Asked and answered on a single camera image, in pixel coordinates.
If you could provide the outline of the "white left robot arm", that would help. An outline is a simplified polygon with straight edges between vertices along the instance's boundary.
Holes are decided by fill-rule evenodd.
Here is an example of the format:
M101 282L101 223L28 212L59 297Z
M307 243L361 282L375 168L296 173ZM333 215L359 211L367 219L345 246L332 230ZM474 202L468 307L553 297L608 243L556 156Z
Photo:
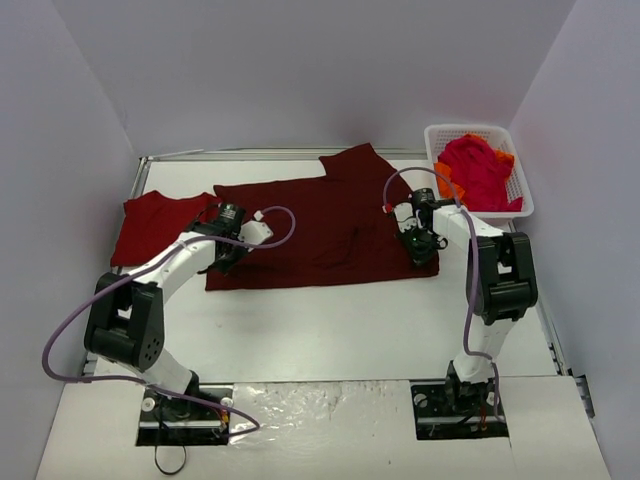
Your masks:
M240 241L258 245L273 235L262 222L245 222L244 215L244 209L223 203L214 220L192 221L169 247L131 271L132 281L120 284L123 275L107 273L96 285L97 292L109 292L91 306L85 348L168 391L165 406L179 418L195 415L204 395L198 375L164 347L164 306L196 274L208 268L227 273L251 251Z

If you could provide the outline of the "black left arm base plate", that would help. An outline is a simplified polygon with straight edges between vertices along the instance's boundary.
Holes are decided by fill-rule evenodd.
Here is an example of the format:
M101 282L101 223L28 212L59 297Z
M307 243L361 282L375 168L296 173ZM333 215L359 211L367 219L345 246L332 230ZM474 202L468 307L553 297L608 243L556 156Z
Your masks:
M230 414L166 397L146 389L141 402L136 445L143 446L223 446L229 443Z

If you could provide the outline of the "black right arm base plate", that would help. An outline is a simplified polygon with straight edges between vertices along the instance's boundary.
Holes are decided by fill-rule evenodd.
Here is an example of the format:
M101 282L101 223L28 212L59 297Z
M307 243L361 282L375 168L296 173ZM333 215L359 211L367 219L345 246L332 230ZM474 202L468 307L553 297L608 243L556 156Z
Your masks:
M454 406L443 380L410 383L415 436L418 441L508 438L504 410L493 386Z

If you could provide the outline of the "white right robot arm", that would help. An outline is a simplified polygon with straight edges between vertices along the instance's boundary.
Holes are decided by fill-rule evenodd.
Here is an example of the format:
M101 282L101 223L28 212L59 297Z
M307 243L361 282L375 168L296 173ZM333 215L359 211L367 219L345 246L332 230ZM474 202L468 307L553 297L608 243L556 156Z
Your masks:
M530 239L491 226L453 200L437 200L427 188L392 207L390 216L416 266L449 245L467 254L462 349L448 366L443 389L446 406L465 413L499 387L496 359L514 325L537 303Z

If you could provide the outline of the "dark maroon t shirt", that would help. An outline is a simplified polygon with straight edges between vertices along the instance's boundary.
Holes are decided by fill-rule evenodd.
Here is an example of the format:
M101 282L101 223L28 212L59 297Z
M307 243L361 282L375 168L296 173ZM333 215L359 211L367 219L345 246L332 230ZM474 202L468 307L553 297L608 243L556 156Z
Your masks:
M227 203L249 213L272 207L265 221L280 239L222 275L210 271L209 291L338 286L434 277L439 259L417 266L397 239L383 202L398 204L411 190L369 144L322 156L322 177L214 188Z

